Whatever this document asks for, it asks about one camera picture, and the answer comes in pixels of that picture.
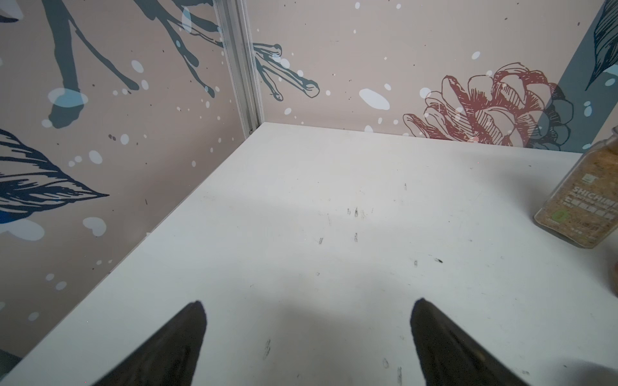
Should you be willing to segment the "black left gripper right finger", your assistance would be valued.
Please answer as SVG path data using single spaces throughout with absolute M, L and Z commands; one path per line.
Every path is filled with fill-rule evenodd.
M 410 329 L 427 385 L 527 386 L 426 299 L 415 302 Z

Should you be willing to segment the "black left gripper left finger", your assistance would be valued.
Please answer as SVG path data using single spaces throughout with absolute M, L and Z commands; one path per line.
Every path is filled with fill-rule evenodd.
M 190 302 L 96 385 L 190 385 L 208 326 L 201 302 Z

